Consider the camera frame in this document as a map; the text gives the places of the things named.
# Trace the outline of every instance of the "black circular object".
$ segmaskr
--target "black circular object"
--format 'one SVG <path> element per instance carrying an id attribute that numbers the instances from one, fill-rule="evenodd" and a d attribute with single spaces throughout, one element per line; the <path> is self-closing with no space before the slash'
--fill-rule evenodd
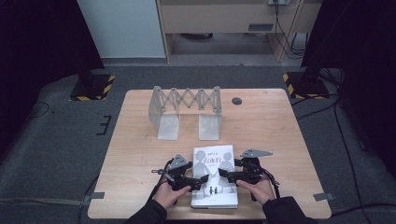
<path id="1" fill-rule="evenodd" d="M 242 104 L 242 99 L 239 97 L 234 97 L 231 102 L 233 102 L 234 105 L 241 105 Z"/>

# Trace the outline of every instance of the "yellow black hazard tape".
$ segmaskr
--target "yellow black hazard tape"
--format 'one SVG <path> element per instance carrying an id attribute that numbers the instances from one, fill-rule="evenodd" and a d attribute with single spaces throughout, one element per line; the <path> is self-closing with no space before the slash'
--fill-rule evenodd
<path id="1" fill-rule="evenodd" d="M 318 94 L 298 94 L 295 92 L 295 89 L 293 88 L 293 85 L 290 82 L 290 78 L 288 74 L 283 74 L 283 80 L 286 83 L 286 86 L 288 88 L 290 97 L 292 99 L 297 98 L 297 99 L 326 99 L 326 97 L 323 97 L 322 95 Z"/>
<path id="2" fill-rule="evenodd" d="M 90 101 L 90 100 L 104 100 L 107 97 L 108 92 L 111 89 L 111 86 L 113 85 L 113 80 L 115 76 L 108 76 L 107 80 L 102 80 L 102 82 L 105 82 L 103 85 L 102 90 L 100 90 L 99 94 L 95 95 L 88 95 L 88 94 L 81 94 L 81 95 L 75 95 L 75 96 L 70 96 L 71 101 Z"/>

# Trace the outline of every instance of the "sleeve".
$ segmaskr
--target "sleeve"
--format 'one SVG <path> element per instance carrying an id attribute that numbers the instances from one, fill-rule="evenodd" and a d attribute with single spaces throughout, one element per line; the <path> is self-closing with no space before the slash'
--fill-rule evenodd
<path id="1" fill-rule="evenodd" d="M 157 201 L 151 200 L 124 224 L 163 224 L 166 216 L 166 210 Z"/>
<path id="2" fill-rule="evenodd" d="M 262 206 L 269 224 L 314 224 L 314 219 L 306 217 L 293 197 L 268 201 Z"/>

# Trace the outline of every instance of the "white folding structure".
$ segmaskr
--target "white folding structure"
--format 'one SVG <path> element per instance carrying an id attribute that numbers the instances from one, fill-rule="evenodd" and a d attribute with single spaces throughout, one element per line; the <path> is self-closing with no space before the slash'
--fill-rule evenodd
<path id="1" fill-rule="evenodd" d="M 195 104 L 198 111 L 204 111 L 206 107 L 211 107 L 212 110 L 211 113 L 198 114 L 199 139 L 219 140 L 221 125 L 219 86 L 213 88 L 210 94 L 207 94 L 204 89 L 199 89 L 196 93 L 186 89 L 180 94 L 176 88 L 172 88 L 166 93 L 161 87 L 155 86 L 149 103 L 148 117 L 155 124 L 157 138 L 161 140 L 177 140 L 180 107 L 185 106 L 191 110 L 195 107 Z"/>

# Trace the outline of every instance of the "black curtain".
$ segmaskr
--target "black curtain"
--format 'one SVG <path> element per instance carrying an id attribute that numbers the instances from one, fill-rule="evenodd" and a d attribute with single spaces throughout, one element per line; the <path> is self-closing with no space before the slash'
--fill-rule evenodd
<path id="1" fill-rule="evenodd" d="M 76 0 L 0 0 L 0 158 L 41 88 L 104 68 Z"/>
<path id="2" fill-rule="evenodd" d="M 394 0 L 323 0 L 302 66 L 345 71 L 339 91 L 361 146 L 396 176 L 394 8 Z"/>

